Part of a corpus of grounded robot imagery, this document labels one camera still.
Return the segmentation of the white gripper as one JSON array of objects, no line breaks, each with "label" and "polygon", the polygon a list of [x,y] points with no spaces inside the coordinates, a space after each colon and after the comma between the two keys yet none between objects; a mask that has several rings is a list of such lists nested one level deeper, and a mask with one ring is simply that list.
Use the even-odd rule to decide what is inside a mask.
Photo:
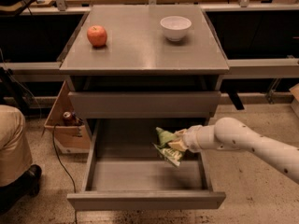
[{"label": "white gripper", "polygon": [[175,131],[176,136],[182,136],[182,140],[173,140],[168,145],[178,151],[185,152],[187,149],[192,153],[198,153],[205,149],[216,149],[219,142],[216,139],[214,126],[196,125],[187,129]]}]

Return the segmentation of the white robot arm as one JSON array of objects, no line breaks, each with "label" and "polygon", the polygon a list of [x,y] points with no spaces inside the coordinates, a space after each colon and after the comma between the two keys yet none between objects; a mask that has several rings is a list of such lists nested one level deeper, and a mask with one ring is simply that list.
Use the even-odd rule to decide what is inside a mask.
[{"label": "white robot arm", "polygon": [[299,183],[299,149],[256,133],[238,119],[222,118],[214,125],[192,126],[175,135],[168,145],[176,150],[246,150]]}]

